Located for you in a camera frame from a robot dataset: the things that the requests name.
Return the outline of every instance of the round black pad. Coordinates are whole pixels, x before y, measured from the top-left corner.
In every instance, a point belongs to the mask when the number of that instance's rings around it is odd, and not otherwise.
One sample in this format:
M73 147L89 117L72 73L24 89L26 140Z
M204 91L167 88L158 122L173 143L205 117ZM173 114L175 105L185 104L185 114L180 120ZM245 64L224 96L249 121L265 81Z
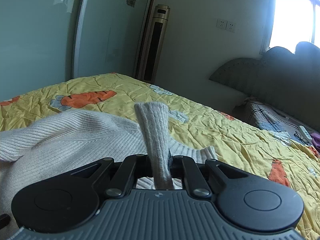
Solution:
M19 226L36 232L58 233L78 227L98 210L99 198L92 182L70 175L31 184L12 200L12 214Z
M252 174L225 182L216 206L227 220L241 228L277 232L295 227L302 215L303 201L289 187Z
M253 209L270 211L280 206L281 198L271 191L253 190L244 196L244 202Z
M71 194L61 189L50 189L35 197L36 206L47 211L68 208L71 206L71 201Z

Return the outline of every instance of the wall outlet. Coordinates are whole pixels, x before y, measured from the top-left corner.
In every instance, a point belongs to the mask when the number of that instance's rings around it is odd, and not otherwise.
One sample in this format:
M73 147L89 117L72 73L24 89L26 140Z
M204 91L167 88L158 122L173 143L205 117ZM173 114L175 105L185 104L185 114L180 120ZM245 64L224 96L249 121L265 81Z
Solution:
M226 20L222 20L222 19L218 19L217 20L217 28L225 30L226 27L227 27L227 21Z
M230 32L235 32L235 29L236 29L236 24L233 23L233 22L227 22L227 27L226 27L226 30L227 31L230 31Z

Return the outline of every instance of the gray ribbed plate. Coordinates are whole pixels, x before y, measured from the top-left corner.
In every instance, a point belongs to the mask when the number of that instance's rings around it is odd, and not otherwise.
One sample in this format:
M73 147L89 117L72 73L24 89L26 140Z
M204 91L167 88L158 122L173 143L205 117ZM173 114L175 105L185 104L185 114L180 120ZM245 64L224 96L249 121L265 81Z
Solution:
M185 190L133 189L122 199L105 201L98 215L79 228L58 234L21 228L15 240L298 240L290 229L279 234L243 232L223 220L209 201L191 198Z

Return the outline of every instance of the metal screw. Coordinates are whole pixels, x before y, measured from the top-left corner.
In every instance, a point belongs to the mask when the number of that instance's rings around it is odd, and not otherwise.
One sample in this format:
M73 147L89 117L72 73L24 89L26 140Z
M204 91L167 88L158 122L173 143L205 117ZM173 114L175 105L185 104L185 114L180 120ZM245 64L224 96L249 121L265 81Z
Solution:
M110 188L106 190L106 194L110 197L118 197L122 194L122 191L118 188Z
M193 191L193 194L195 194L197 197L205 197L210 194L210 191L204 188L196 188Z

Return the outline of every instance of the yellow bedspread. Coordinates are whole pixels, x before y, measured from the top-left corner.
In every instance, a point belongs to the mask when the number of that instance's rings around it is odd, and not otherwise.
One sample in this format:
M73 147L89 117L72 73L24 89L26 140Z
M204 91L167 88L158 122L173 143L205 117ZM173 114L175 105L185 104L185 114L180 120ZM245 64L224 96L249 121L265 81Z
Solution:
M320 168L317 153L124 75L111 73L77 78L1 102L0 131L26 127L35 120L72 107L136 121L134 103L148 101L168 105L170 134L176 140L196 149L214 146L220 161L287 184L297 191L304 200L305 211L296 229L307 239L319 237Z

